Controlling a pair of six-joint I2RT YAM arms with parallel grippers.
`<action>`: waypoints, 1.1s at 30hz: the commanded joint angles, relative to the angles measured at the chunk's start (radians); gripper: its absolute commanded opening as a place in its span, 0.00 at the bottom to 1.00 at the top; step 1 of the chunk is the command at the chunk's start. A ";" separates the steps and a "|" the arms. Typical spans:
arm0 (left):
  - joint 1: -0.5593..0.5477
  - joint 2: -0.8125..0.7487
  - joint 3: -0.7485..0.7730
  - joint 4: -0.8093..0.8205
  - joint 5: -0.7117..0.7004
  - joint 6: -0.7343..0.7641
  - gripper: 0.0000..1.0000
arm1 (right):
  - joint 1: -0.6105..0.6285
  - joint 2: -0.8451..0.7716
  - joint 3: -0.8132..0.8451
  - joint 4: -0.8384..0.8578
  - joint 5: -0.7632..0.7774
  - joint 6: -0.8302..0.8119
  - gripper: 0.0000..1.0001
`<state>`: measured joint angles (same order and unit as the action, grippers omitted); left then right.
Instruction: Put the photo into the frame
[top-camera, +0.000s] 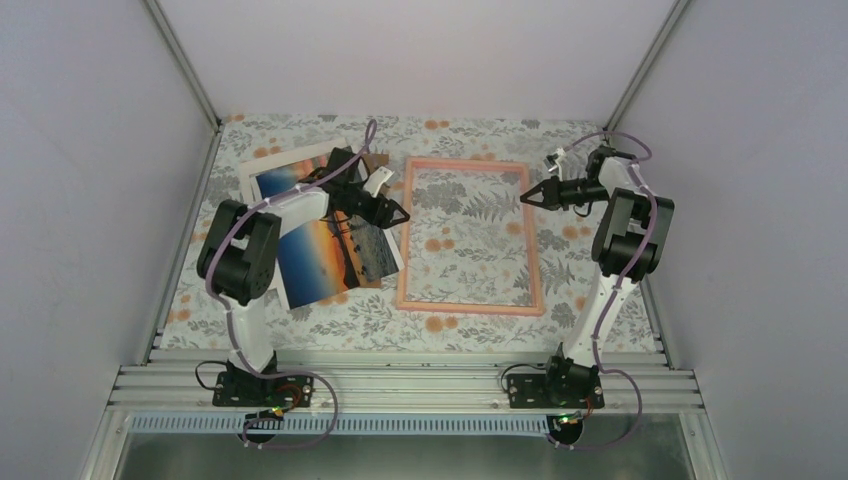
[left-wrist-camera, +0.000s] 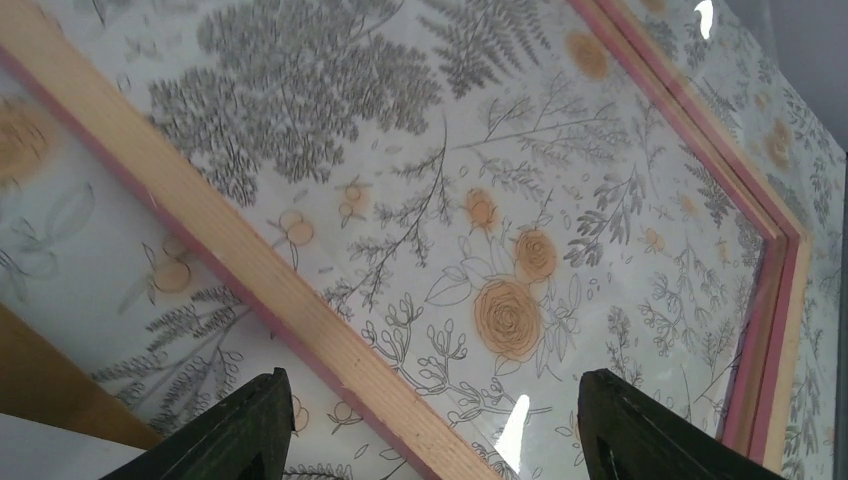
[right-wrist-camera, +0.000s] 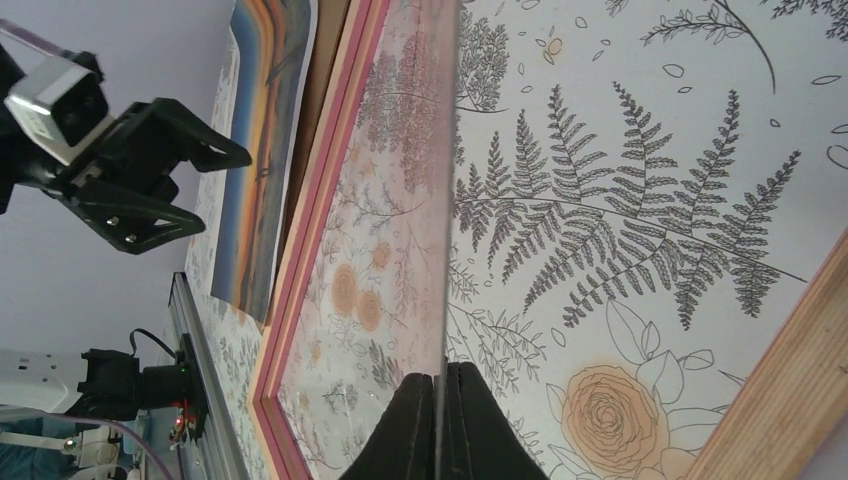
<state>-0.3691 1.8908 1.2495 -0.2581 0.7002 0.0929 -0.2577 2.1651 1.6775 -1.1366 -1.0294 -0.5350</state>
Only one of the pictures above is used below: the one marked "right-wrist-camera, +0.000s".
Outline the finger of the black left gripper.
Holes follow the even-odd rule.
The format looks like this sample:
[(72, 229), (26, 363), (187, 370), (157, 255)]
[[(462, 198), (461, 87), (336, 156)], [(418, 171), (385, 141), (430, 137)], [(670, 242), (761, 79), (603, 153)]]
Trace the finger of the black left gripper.
[(172, 204), (178, 193), (170, 178), (142, 192), (90, 179), (64, 194), (62, 204), (116, 250), (140, 255), (205, 230), (200, 217)]
[(175, 167), (181, 161), (201, 172), (248, 167), (251, 154), (246, 148), (220, 134), (175, 99), (156, 98), (135, 102), (130, 150), (161, 167)]

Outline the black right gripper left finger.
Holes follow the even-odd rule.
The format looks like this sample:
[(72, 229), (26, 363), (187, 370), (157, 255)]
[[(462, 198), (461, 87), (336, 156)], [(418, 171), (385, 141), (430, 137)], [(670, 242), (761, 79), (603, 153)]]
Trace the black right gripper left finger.
[(426, 480), (435, 475), (433, 378), (404, 377), (341, 480)]

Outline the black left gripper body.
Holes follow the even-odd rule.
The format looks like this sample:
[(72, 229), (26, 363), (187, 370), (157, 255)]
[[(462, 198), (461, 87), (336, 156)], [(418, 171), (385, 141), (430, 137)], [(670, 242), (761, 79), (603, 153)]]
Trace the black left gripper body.
[[(93, 69), (102, 76), (95, 54), (88, 51), (62, 50), (56, 55)], [(7, 52), (1, 53), (1, 209), (9, 207), (16, 186), (40, 189), (62, 198), (90, 179), (99, 179), (116, 185), (139, 189), (143, 183), (153, 185), (160, 178), (170, 178), (174, 169), (153, 164), (133, 153), (131, 126), (134, 115), (131, 104), (122, 115), (88, 147), (70, 166), (60, 164), (53, 156), (36, 145), (22, 131), (4, 104), (11, 87), (30, 71), (22, 67)]]

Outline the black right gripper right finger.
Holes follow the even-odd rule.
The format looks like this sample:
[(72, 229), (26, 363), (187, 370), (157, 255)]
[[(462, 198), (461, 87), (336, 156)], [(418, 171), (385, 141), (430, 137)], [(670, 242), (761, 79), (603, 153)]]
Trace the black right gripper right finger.
[(522, 447), (476, 365), (448, 363), (445, 387), (439, 479), (547, 478)]

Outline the sunset photo print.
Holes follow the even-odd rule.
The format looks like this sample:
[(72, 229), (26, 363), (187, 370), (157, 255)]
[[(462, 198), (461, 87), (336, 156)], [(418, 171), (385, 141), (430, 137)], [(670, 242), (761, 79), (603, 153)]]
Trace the sunset photo print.
[(237, 1), (214, 119), (251, 155), (226, 171), (208, 293), (262, 323), (276, 278), (291, 161), (317, 29), (315, 1)]

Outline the clear acrylic sheet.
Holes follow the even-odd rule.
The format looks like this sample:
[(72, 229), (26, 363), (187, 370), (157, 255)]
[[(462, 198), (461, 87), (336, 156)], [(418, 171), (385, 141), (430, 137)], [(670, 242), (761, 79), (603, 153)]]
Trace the clear acrylic sheet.
[(459, 5), (352, 12), (251, 388), (273, 479), (339, 477), (443, 365)]

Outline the pink wooden picture frame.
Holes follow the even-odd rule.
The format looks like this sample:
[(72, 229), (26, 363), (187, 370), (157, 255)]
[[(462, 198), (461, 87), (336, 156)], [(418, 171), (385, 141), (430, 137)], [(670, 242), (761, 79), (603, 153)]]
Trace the pink wooden picture frame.
[(298, 203), (255, 413), (273, 479), (392, 430), (541, 479), (697, 457), (847, 243), (843, 1), (382, 2)]

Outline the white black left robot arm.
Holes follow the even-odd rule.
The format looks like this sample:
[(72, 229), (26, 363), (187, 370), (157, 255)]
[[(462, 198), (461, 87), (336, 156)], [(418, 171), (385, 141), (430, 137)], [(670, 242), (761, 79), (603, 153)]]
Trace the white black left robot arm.
[[(139, 255), (198, 233), (204, 222), (174, 203), (172, 171), (252, 162), (245, 148), (171, 98), (111, 115), (96, 57), (61, 50), (22, 70), (1, 57), (1, 201), (26, 186), (58, 201), (116, 250)], [(219, 409), (205, 385), (210, 361), (188, 334), (170, 363), (134, 353), (1, 353), (1, 402), (74, 422), (122, 429), (142, 410), (179, 410), (175, 438), (199, 440)]]

